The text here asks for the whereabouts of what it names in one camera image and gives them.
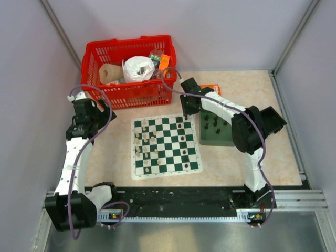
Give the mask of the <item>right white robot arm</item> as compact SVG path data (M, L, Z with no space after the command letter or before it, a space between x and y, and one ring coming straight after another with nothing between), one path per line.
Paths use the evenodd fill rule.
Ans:
M257 125L249 109L223 98L210 87L201 88L194 78L180 79L179 82L183 89L180 101L185 117L203 109L231 125L234 146L245 153L245 186L250 190L245 194L245 202L252 208L258 207L265 199L260 190L267 184L261 172L266 150L261 127Z

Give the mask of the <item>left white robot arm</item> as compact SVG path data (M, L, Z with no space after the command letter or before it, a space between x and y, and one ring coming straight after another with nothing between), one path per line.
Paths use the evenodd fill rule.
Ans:
M52 196L47 196L45 209L59 232L92 228L98 211L105 205L114 208L119 202L112 182L96 184L85 192L85 178L95 138L116 114L103 98L94 101L85 92L68 96L75 115L66 131L66 157L59 183Z

